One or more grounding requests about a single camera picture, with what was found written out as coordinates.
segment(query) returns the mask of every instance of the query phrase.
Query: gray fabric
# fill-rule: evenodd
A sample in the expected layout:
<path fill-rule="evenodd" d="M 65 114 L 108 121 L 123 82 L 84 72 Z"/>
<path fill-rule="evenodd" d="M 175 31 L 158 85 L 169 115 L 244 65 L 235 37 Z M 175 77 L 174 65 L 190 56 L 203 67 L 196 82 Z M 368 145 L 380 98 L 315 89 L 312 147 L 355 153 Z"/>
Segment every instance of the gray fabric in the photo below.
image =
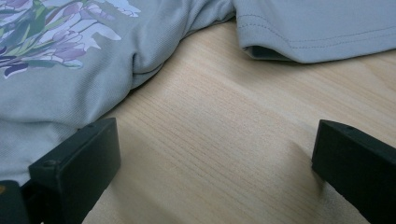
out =
<path fill-rule="evenodd" d="M 234 4 L 240 47 L 256 59 L 318 63 L 396 46 L 394 0 L 245 0 Z"/>
<path fill-rule="evenodd" d="M 179 41 L 235 11 L 257 59 L 314 63 L 396 47 L 394 0 L 3 1 L 0 179 L 27 167 L 156 74 Z"/>

